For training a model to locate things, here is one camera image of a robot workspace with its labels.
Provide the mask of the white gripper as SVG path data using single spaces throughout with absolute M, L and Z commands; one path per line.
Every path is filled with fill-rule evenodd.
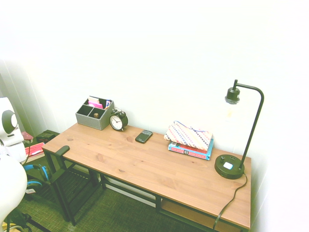
M 13 157 L 19 163 L 22 163 L 26 160 L 27 156 L 23 142 L 19 142 L 11 146 L 11 157 Z

